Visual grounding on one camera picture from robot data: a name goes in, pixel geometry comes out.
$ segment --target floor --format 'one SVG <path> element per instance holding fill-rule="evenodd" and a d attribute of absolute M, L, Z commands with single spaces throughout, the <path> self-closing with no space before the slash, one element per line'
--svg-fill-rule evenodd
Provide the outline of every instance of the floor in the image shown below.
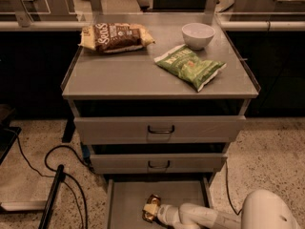
<path fill-rule="evenodd" d="M 106 12 L 138 12 L 135 0 L 102 0 Z M 77 0 L 76 7 L 90 9 L 89 2 Z M 44 164 L 47 152 L 60 145 L 65 120 L 14 120 L 11 126 L 22 128 L 20 142 L 30 164 L 43 175 L 53 176 Z M 80 156 L 80 141 L 74 133 L 69 145 Z M 268 189 L 291 208 L 305 228 L 305 117 L 250 118 L 228 151 L 230 195 L 236 210 L 244 198 L 258 188 Z M 92 174 L 68 149 L 56 150 L 48 163 L 55 168 L 64 164 L 65 172 L 74 176 L 83 188 L 88 205 L 89 228 L 103 228 L 107 193 L 106 184 Z M 226 169 L 211 185 L 214 209 L 232 214 L 226 196 Z M 66 182 L 75 191 L 84 214 L 80 192 L 70 178 Z M 22 158 L 17 142 L 0 166 L 0 202 L 46 200 L 52 178 L 40 177 Z M 62 184 L 54 204 L 49 228 L 82 228 L 81 217 L 71 190 Z M 38 228 L 42 214 L 0 215 L 0 228 Z"/>

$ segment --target brown chip bag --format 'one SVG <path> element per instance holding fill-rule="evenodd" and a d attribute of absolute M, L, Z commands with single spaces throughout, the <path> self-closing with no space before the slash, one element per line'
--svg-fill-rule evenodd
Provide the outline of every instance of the brown chip bag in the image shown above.
<path fill-rule="evenodd" d="M 154 43 L 139 24 L 99 23 L 82 29 L 80 46 L 99 52 L 134 51 Z"/>

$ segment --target green chip bag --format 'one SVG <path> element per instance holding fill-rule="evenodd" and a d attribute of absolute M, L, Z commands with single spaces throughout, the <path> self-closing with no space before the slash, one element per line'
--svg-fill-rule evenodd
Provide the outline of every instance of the green chip bag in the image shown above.
<path fill-rule="evenodd" d="M 192 83 L 198 92 L 218 74 L 219 70 L 226 67 L 224 62 L 202 61 L 186 45 L 171 49 L 162 56 L 156 57 L 154 62 L 180 79 Z"/>

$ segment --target gray tabletop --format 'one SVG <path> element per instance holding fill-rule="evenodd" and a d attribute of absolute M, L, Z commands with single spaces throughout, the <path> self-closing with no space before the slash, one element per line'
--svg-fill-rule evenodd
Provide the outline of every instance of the gray tabletop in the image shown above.
<path fill-rule="evenodd" d="M 148 13 L 104 15 L 105 23 L 138 23 L 147 27 L 155 44 L 136 52 L 104 55 L 83 49 L 67 85 L 65 99 L 194 99 L 255 98 L 258 92 L 220 27 L 213 21 L 215 37 L 208 47 L 196 52 L 202 59 L 227 63 L 222 74 L 198 93 L 191 85 L 155 65 L 153 59 L 182 45 L 181 28 L 203 22 L 202 14 Z"/>

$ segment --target drawer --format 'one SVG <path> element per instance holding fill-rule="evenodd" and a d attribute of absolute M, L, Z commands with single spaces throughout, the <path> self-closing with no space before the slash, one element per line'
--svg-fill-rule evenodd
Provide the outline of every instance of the drawer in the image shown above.
<path fill-rule="evenodd" d="M 77 117 L 84 144 L 235 141 L 244 116 Z"/>
<path fill-rule="evenodd" d="M 212 200 L 206 179 L 194 180 L 109 180 L 103 229 L 161 229 L 167 228 L 142 219 L 142 209 L 151 194 L 161 197 L 162 204 L 179 206 L 190 202 L 211 207 Z"/>
<path fill-rule="evenodd" d="M 97 174 L 216 173 L 223 154 L 91 155 Z"/>

